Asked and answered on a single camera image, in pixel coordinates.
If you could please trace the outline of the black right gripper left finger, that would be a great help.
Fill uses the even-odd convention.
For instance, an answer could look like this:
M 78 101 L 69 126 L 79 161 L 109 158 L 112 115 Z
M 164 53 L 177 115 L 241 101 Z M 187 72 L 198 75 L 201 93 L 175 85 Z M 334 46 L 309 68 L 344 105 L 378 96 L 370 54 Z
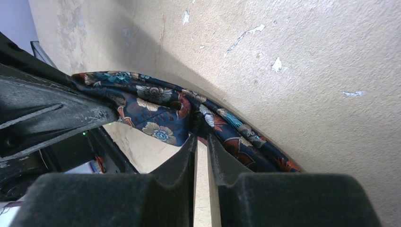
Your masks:
M 191 227 L 197 139 L 148 174 L 46 174 L 13 227 Z

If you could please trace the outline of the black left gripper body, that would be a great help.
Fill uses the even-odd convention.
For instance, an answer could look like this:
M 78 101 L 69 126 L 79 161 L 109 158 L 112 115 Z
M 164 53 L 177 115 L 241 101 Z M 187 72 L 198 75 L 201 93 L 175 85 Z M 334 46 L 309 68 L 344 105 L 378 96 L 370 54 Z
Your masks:
M 5 35 L 0 36 L 2 64 L 76 90 L 68 75 L 19 48 Z M 39 176 L 67 172 L 86 163 L 90 170 L 104 174 L 137 172 L 102 125 L 23 157 L 0 161 L 0 198 L 19 200 Z

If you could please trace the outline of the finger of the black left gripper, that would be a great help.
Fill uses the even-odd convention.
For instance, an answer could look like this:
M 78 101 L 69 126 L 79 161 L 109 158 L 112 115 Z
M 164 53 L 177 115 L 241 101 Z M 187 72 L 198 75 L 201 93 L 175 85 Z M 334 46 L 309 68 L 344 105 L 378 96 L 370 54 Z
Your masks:
M 116 121 L 112 107 L 70 87 L 0 66 L 0 160 L 16 159 Z

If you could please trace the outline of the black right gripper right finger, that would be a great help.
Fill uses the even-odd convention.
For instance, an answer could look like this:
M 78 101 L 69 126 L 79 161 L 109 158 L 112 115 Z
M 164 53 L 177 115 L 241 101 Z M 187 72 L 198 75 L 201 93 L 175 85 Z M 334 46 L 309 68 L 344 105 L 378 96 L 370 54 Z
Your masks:
M 208 136 L 214 227 L 379 227 L 363 187 L 341 174 L 255 173 Z

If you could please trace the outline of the navy floral patterned tie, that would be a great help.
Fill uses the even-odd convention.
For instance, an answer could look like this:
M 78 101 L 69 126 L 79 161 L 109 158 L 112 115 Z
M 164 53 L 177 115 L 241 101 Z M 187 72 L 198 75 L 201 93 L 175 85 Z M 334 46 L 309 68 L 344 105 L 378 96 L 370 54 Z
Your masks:
M 163 143 L 182 146 L 190 135 L 206 143 L 214 135 L 223 148 L 254 172 L 299 172 L 266 137 L 201 94 L 127 71 L 77 73 L 81 92 L 114 106 L 118 121 Z

